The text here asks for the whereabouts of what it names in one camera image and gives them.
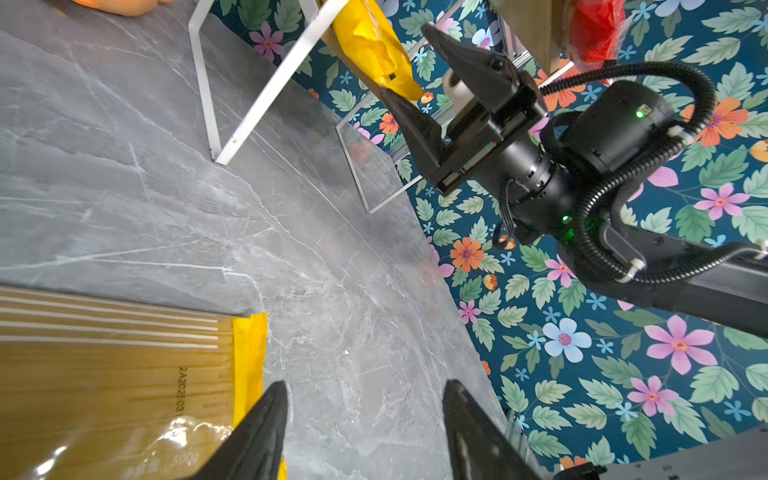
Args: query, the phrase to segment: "white stripe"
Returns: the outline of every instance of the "white stripe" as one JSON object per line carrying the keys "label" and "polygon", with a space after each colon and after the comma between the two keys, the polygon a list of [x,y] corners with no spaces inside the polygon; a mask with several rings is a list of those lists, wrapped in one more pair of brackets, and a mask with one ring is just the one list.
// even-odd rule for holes
{"label": "white stripe", "polygon": [[104,323],[128,323],[131,325],[148,325],[148,326],[164,326],[167,328],[175,329],[192,329],[192,330],[205,330],[207,332],[218,332],[219,329],[215,326],[202,326],[202,325],[179,325],[178,323],[162,323],[162,322],[150,322],[147,320],[131,320],[131,319],[118,319],[118,318],[102,318],[99,316],[88,315],[75,315],[74,313],[57,313],[48,312],[45,310],[24,310],[18,308],[1,308],[0,313],[14,313],[17,315],[37,315],[37,316],[52,316],[54,318],[71,318],[76,320],[90,320],[92,322],[104,322]]}
{"label": "white stripe", "polygon": [[143,340],[81,339],[66,336],[15,336],[0,335],[0,342],[47,342],[47,343],[105,343],[110,345],[170,346],[181,349],[217,349],[218,345],[196,343],[145,342]]}
{"label": "white stripe", "polygon": [[[38,294],[38,292],[31,292],[31,291],[25,291],[22,290],[23,293],[33,293]],[[72,297],[68,295],[53,295],[50,293],[45,293],[44,296],[55,296],[57,298],[67,299],[67,300],[75,300],[77,297]],[[126,307],[133,307],[133,308],[147,308],[147,309],[155,309],[158,307],[155,306],[144,306],[144,305],[138,305],[136,303],[130,304],[130,303],[122,303],[122,302],[107,302],[102,300],[94,300],[91,298],[85,298],[85,297],[79,297],[82,298],[85,302],[94,302],[94,303],[106,303],[107,305],[125,305]],[[9,302],[17,302],[17,303],[27,303],[29,305],[45,305],[45,306],[66,306],[69,308],[75,308],[75,309],[83,309],[83,310],[91,310],[93,312],[107,312],[107,313],[125,313],[129,315],[139,315],[139,316],[156,316],[160,318],[167,318],[167,319],[175,319],[175,320],[190,320],[194,322],[206,322],[206,323],[218,323],[218,320],[208,320],[208,319],[200,319],[195,318],[193,316],[180,316],[180,315],[164,315],[162,313],[152,313],[152,312],[134,312],[133,310],[120,310],[120,309],[112,309],[112,308],[102,308],[99,306],[84,306],[84,305],[78,305],[74,303],[59,303],[59,302],[45,302],[43,300],[32,300],[32,299],[26,299],[26,298],[18,298],[15,296],[0,296],[0,300],[7,300]],[[212,313],[199,313],[201,316],[210,316],[210,317],[216,317],[217,315]]]}
{"label": "white stripe", "polygon": [[8,322],[0,320],[0,326],[8,328],[15,327],[21,329],[47,329],[47,330],[70,330],[75,332],[99,332],[99,333],[124,333],[126,335],[148,335],[148,336],[169,336],[171,338],[182,339],[200,339],[200,340],[218,340],[215,335],[196,335],[194,333],[173,333],[173,332],[151,332],[149,330],[125,330],[125,329],[105,329],[100,326],[80,326],[80,325],[58,325],[55,323],[36,323],[36,322]]}

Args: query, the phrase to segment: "light blue flower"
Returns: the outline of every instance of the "light blue flower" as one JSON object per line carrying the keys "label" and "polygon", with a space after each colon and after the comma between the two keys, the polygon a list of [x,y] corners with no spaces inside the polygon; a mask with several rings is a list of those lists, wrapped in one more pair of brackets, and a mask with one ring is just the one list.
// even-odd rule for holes
{"label": "light blue flower", "polygon": [[418,64],[418,63],[422,63],[422,60],[424,60],[425,58],[427,58],[427,52],[428,52],[428,50],[427,50],[426,48],[424,48],[424,47],[421,47],[421,48],[419,49],[419,51],[417,51],[417,52],[416,52],[416,53],[413,55],[413,61],[414,61],[415,63],[417,63],[417,64]]}
{"label": "light blue flower", "polygon": [[766,67],[765,72],[766,72],[765,75],[763,74],[755,75],[755,78],[757,78],[758,80],[762,80],[760,82],[761,85],[768,85],[768,67]]}
{"label": "light blue flower", "polygon": [[603,302],[604,302],[605,300],[608,300],[608,298],[607,298],[605,295],[600,295],[600,296],[598,297],[598,296],[597,296],[597,295],[595,295],[594,293],[590,292],[590,293],[589,293],[589,297],[590,297],[590,298],[587,300],[587,303],[591,303],[591,304],[592,304],[592,310],[593,310],[593,311],[594,311],[594,310],[597,310],[597,309],[598,309],[598,307],[600,307],[600,308],[602,308],[603,310],[605,310],[605,305],[603,305]]}
{"label": "light blue flower", "polygon": [[478,5],[477,10],[475,10],[475,18],[482,18],[483,15],[485,15],[485,3],[481,3]]}
{"label": "light blue flower", "polygon": [[515,376],[520,379],[521,382],[524,382],[526,379],[530,379],[531,377],[526,373],[525,369],[515,369],[517,373],[515,373]]}
{"label": "light blue flower", "polygon": [[640,9],[632,11],[633,20],[639,20],[640,17],[648,20],[650,18],[650,11],[656,8],[656,4],[652,3],[648,5],[646,2],[640,3]]}
{"label": "light blue flower", "polygon": [[562,313],[560,312],[555,312],[551,306],[548,309],[544,310],[542,313],[546,315],[548,322],[554,322],[554,323],[557,323],[558,317],[562,315]]}
{"label": "light blue flower", "polygon": [[512,262],[516,262],[518,259],[512,258],[512,252],[502,253],[502,263],[506,266],[512,265]]}
{"label": "light blue flower", "polygon": [[584,101],[595,101],[598,99],[598,93],[602,90],[602,87],[595,88],[592,85],[587,85],[587,89],[582,91],[581,94],[584,95]]}
{"label": "light blue flower", "polygon": [[718,248],[725,243],[725,235],[718,235],[717,240],[712,240],[711,238],[705,238],[704,241],[707,242],[712,247]]}
{"label": "light blue flower", "polygon": [[629,45],[626,50],[619,49],[619,58],[623,58],[624,60],[629,60],[629,57],[631,57],[636,53],[637,53],[637,50],[635,50],[632,45]]}
{"label": "light blue flower", "polygon": [[598,346],[600,347],[600,351],[605,355],[606,352],[613,353],[614,350],[611,348],[614,345],[613,342],[605,342],[605,339],[600,339],[600,342],[598,343]]}
{"label": "light blue flower", "polygon": [[625,402],[624,406],[621,404],[616,405],[616,415],[619,415],[625,422],[629,422],[633,417],[639,417],[636,412],[632,412],[632,410],[630,410],[631,408],[632,404],[629,402]]}
{"label": "light blue flower", "polygon": [[736,400],[733,402],[725,402],[725,406],[728,407],[725,410],[726,415],[733,415],[737,422],[741,422],[741,417],[751,417],[752,414],[748,410],[741,409],[741,401]]}
{"label": "light blue flower", "polygon": [[541,344],[547,341],[546,338],[538,335],[538,331],[534,331],[533,335],[529,333],[527,337],[529,340],[531,340],[528,342],[528,346],[535,346],[536,350],[541,350]]}
{"label": "light blue flower", "polygon": [[766,16],[764,16],[762,20],[760,20],[759,18],[755,20],[755,22],[752,25],[755,25],[755,28],[752,30],[752,33],[756,33],[760,30],[768,31],[768,14],[766,14]]}
{"label": "light blue flower", "polygon": [[520,422],[520,426],[523,428],[523,430],[531,428],[529,424],[525,423],[525,415],[518,416],[518,422]]}

